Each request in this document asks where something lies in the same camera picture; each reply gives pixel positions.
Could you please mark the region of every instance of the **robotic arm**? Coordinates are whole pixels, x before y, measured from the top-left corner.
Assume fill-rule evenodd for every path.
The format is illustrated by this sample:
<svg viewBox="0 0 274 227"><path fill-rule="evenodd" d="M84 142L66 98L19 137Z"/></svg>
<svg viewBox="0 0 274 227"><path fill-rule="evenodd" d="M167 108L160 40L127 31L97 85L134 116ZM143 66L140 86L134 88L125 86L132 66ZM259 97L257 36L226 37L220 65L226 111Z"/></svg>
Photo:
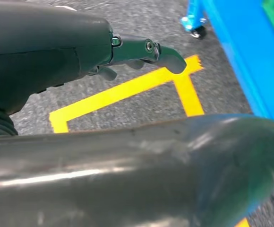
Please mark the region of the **robotic arm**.
<svg viewBox="0 0 274 227"><path fill-rule="evenodd" d="M186 68L175 50L105 19L0 2L0 227L229 227L274 189L274 122L249 115L10 136L8 115L32 94L112 80L109 66L125 63Z"/></svg>
<svg viewBox="0 0 274 227"><path fill-rule="evenodd" d="M20 111L34 93L85 75L112 80L110 65L144 63L174 73L186 67L177 51L149 38L119 35L105 19L73 10L0 2L0 110Z"/></svg>

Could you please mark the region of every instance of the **blue table leg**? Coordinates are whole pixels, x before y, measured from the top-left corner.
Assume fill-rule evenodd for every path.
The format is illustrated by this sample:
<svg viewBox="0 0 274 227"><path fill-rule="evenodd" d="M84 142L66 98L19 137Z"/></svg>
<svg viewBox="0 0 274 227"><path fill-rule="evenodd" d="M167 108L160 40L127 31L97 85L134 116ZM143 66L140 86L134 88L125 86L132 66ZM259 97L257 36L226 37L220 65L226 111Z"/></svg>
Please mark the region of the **blue table leg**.
<svg viewBox="0 0 274 227"><path fill-rule="evenodd" d="M186 16L181 19L181 24L187 32L196 30L205 22L202 0L189 0Z"/></svg>

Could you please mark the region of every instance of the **robotic hand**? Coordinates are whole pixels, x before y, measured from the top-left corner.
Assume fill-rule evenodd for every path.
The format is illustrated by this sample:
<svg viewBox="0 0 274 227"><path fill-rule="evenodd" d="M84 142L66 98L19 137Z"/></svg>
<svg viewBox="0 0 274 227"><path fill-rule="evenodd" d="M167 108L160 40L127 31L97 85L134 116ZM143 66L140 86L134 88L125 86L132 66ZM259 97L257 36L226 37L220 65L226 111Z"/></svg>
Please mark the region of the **robotic hand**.
<svg viewBox="0 0 274 227"><path fill-rule="evenodd" d="M145 63L183 72L178 52L149 38L119 35L105 19L73 10L0 2L0 110L20 111L29 96L99 74L113 80L109 66Z"/></svg>

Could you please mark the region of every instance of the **yellow floor marking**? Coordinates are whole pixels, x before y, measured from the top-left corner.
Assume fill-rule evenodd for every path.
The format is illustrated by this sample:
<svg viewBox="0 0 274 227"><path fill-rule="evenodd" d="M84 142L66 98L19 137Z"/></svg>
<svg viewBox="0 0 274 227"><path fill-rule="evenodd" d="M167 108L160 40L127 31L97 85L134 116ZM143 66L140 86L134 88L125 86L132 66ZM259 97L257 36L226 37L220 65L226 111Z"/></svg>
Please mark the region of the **yellow floor marking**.
<svg viewBox="0 0 274 227"><path fill-rule="evenodd" d="M235 227L249 227L248 221L244 218L241 221L239 224L236 225Z"/></svg>
<svg viewBox="0 0 274 227"><path fill-rule="evenodd" d="M158 69L53 111L50 113L49 119L54 133L69 132L68 121L171 81L174 82L184 110L195 115L195 110L202 108L190 81L189 74L201 70L202 67L198 55L188 57L186 62L188 67L181 74L173 74L166 68Z"/></svg>

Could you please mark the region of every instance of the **robotic finger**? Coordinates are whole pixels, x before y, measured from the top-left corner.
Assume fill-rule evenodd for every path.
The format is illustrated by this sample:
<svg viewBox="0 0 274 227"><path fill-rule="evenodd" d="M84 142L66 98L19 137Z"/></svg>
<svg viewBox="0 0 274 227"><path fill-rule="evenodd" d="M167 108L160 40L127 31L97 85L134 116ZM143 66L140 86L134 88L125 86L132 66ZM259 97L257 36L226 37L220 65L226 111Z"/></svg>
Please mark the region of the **robotic finger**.
<svg viewBox="0 0 274 227"><path fill-rule="evenodd" d="M131 68L140 70L145 63L149 63L166 67L175 74L181 73L186 67L186 63L177 51L146 37L114 34L111 44L111 61L104 66L97 66L88 75L99 74L107 80L113 80L117 74L106 67L119 64L127 64Z"/></svg>

